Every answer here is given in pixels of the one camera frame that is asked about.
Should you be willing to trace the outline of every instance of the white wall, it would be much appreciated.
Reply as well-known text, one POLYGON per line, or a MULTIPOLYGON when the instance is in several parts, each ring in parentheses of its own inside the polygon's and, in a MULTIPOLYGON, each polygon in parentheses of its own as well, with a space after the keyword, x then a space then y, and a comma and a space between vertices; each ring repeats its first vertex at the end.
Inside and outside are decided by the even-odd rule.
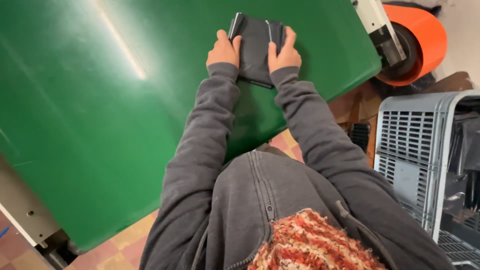
POLYGON ((444 61, 434 72, 437 80, 466 71, 473 82, 480 85, 480 0, 407 1, 429 7, 442 6, 438 19, 447 32, 448 48, 444 61))

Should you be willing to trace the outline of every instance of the green tabletop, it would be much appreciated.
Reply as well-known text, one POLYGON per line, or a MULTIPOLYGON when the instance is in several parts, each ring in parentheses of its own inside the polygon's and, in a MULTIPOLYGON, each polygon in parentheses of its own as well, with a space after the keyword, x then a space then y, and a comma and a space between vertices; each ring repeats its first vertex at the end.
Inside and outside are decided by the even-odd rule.
MULTIPOLYGON (((379 72, 350 0, 0 2, 0 151, 82 250, 159 206, 216 31, 236 12, 298 34, 326 99, 379 72)), ((238 83, 227 159, 285 129, 276 91, 238 83)))

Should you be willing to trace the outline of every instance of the orange roller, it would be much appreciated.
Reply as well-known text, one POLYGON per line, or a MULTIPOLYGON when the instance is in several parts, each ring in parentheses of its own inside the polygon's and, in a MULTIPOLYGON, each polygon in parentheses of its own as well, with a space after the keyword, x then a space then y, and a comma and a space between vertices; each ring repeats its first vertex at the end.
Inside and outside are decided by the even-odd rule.
POLYGON ((447 52, 447 34, 440 21, 425 10, 383 5, 388 19, 404 26, 417 40, 415 64, 409 72, 392 79, 379 73, 376 77, 393 86, 409 85, 435 69, 447 52))

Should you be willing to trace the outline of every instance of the folded black plastic bag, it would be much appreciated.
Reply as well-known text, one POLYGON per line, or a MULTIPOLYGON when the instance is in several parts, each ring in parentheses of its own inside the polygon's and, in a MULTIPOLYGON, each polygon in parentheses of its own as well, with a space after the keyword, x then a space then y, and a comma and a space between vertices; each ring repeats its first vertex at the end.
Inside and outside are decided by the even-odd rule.
POLYGON ((268 70, 268 43, 275 42, 277 54, 285 42, 285 26, 280 21, 259 20, 238 12, 232 19, 228 38, 241 36, 239 79, 273 88, 268 70))

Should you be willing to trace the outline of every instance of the hand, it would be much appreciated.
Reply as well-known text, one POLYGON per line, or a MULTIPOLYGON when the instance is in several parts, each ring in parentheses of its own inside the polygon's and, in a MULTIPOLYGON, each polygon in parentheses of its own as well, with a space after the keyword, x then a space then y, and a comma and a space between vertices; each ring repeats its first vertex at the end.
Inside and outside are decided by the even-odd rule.
POLYGON ((216 37, 218 40, 215 42, 213 49, 208 52, 207 66, 218 62, 227 62, 239 67, 241 36, 236 36, 232 41, 233 44, 230 44, 224 30, 219 30, 216 37))
POLYGON ((268 69, 270 70, 270 74, 283 67, 301 66, 301 56, 299 55, 299 52, 293 48, 297 34, 295 34, 289 26, 285 28, 285 33, 287 34, 285 44, 278 56, 276 55, 275 43, 270 42, 268 44, 268 69))

